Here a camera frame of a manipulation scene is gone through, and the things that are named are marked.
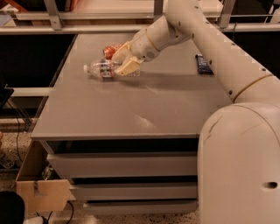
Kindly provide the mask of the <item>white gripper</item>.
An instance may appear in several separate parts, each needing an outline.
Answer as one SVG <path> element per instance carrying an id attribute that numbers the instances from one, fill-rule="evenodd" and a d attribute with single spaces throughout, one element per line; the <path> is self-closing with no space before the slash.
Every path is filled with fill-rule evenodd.
<path id="1" fill-rule="evenodd" d="M 115 73 L 121 76 L 136 74 L 144 61 L 154 60 L 160 53 L 158 34 L 154 28 L 143 28 L 130 42 L 124 43 L 112 57 L 113 62 L 121 64 Z"/>

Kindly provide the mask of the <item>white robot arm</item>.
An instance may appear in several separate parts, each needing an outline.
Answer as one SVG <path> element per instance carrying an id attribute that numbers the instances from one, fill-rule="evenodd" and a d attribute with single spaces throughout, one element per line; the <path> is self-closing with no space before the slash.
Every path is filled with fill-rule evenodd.
<path id="1" fill-rule="evenodd" d="M 280 224 L 280 81 L 209 23 L 197 0 L 164 0 L 165 13 L 114 54 L 130 74 L 167 46 L 190 39 L 231 105 L 199 135 L 200 224 Z"/>

